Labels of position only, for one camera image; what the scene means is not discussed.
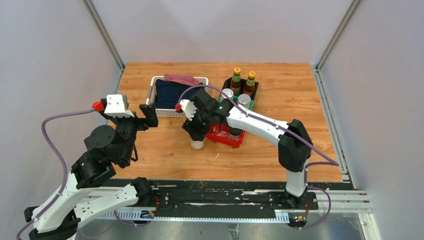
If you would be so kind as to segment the black cap shaker front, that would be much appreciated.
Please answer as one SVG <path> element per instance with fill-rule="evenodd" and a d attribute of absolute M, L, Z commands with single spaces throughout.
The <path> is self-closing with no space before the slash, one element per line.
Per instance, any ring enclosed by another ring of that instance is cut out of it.
<path fill-rule="evenodd" d="M 195 150 L 200 150 L 204 147 L 205 141 L 204 140 L 192 140 L 190 139 L 190 146 Z"/>

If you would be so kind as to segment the black cap shaker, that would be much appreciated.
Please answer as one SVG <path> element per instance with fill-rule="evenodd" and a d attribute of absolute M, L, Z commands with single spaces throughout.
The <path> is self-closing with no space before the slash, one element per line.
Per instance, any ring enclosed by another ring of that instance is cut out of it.
<path fill-rule="evenodd" d="M 205 141 L 204 140 L 192 140 L 190 139 L 190 146 L 195 150 L 200 150 L 204 147 Z"/>
<path fill-rule="evenodd" d="M 241 139 L 243 131 L 239 128 L 229 127 L 228 128 L 228 136 L 232 140 L 239 141 Z"/>

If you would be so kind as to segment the black cap shaker back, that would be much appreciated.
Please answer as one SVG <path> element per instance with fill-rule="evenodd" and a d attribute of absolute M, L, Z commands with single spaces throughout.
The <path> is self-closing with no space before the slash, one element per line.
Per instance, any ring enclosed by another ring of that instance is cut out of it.
<path fill-rule="evenodd" d="M 239 128 L 229 127 L 228 128 L 228 136 L 232 140 L 239 141 L 241 139 L 243 131 Z"/>

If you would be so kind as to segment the silver lid jar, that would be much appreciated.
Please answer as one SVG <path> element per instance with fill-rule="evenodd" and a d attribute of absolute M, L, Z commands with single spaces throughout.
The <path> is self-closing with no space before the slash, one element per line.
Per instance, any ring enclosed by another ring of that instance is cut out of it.
<path fill-rule="evenodd" d="M 237 104 L 246 109 L 250 108 L 251 103 L 252 103 L 252 99 L 248 94 L 245 94 L 245 93 L 240 94 L 237 98 Z"/>
<path fill-rule="evenodd" d="M 233 99 L 234 98 L 234 91 L 231 88 L 224 88 L 222 90 L 222 93 L 220 94 L 220 99 Z"/>

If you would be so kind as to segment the silver lid jar back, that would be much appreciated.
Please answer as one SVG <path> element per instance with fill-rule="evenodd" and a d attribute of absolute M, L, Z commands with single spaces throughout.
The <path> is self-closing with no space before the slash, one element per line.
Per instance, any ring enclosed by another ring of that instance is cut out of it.
<path fill-rule="evenodd" d="M 237 98 L 237 104 L 246 109 L 250 108 L 251 103 L 252 103 L 252 99 L 248 94 L 245 94 L 245 93 L 240 94 Z"/>

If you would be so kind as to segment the yellow cap sauce bottle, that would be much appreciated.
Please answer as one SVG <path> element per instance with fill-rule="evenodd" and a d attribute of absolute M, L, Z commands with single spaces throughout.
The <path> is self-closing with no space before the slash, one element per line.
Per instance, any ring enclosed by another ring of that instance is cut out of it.
<path fill-rule="evenodd" d="M 241 68 L 235 67 L 231 77 L 230 89 L 233 91 L 234 96 L 239 96 L 241 92 Z"/>
<path fill-rule="evenodd" d="M 252 97 L 254 95 L 255 89 L 256 89 L 256 73 L 254 71 L 250 71 L 245 81 L 243 93 Z"/>

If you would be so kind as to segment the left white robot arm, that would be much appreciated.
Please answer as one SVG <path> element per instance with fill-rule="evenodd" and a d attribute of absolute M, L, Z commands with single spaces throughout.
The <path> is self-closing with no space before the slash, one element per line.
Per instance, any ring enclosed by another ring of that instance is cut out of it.
<path fill-rule="evenodd" d="M 69 240 L 86 224 L 122 207 L 154 203 L 160 200 L 144 177 L 137 177 L 124 187 L 94 200 L 85 197 L 116 174 L 115 166 L 126 168 L 138 160 L 135 146 L 137 132 L 159 124 L 156 104 L 141 104 L 139 118 L 128 109 L 124 95 L 109 95 L 93 103 L 88 113 L 97 112 L 112 125 L 96 127 L 84 139 L 84 152 L 71 168 L 63 168 L 60 187 L 40 206 L 24 211 L 28 236 L 32 240 Z"/>

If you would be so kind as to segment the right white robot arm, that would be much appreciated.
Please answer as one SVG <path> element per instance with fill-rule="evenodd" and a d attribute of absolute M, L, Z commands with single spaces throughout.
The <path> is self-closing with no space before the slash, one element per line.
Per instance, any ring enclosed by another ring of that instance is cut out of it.
<path fill-rule="evenodd" d="M 304 125 L 297 119 L 286 122 L 265 117 L 237 104 L 226 93 L 223 96 L 217 101 L 201 87 L 190 99 L 177 101 L 175 109 L 186 117 L 182 128 L 189 134 L 191 147 L 201 149 L 213 125 L 269 141 L 277 147 L 278 162 L 286 170 L 286 204 L 292 209 L 301 207 L 306 202 L 306 163 L 313 147 Z"/>

